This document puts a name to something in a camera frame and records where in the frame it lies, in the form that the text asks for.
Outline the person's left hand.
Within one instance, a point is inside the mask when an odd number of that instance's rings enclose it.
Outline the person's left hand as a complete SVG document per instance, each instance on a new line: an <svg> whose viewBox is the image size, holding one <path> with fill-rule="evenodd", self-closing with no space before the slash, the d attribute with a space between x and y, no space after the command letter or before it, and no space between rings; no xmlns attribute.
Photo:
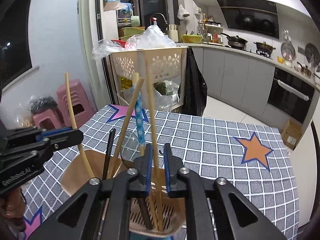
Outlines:
<svg viewBox="0 0 320 240"><path fill-rule="evenodd" d="M21 187L1 197L1 218L9 229L13 228L17 232L25 231L23 219L25 207L26 202Z"/></svg>

